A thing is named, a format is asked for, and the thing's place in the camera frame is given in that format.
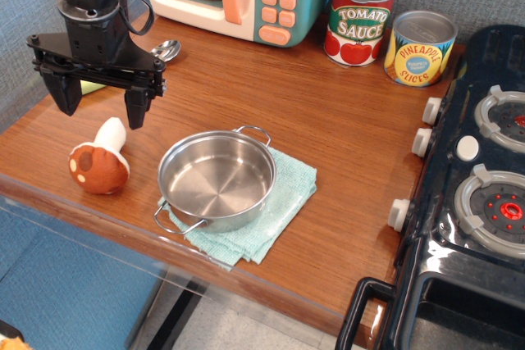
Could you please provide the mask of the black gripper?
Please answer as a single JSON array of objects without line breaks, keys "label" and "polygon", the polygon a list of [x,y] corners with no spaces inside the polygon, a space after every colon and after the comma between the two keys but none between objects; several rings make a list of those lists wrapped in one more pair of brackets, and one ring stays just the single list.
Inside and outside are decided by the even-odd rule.
[{"label": "black gripper", "polygon": [[141,128],[151,98],[162,96],[166,63],[138,47],[130,37],[126,11],[119,5],[83,9],[60,5],[62,33],[32,34],[34,69],[57,107],[72,116],[82,99],[81,80],[126,91],[129,127]]}]

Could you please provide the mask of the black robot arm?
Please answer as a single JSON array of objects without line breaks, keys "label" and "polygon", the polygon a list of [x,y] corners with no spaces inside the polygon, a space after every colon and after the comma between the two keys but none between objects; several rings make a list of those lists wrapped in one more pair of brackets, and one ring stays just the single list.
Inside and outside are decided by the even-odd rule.
[{"label": "black robot arm", "polygon": [[130,128],[142,127],[151,101],[166,89],[166,64],[131,37],[146,34],[154,17],[137,30],[129,20],[127,0],[58,0],[57,6],[66,32],[33,34],[27,44],[34,50],[34,68],[58,108],[74,114],[84,81],[109,85],[126,91]]}]

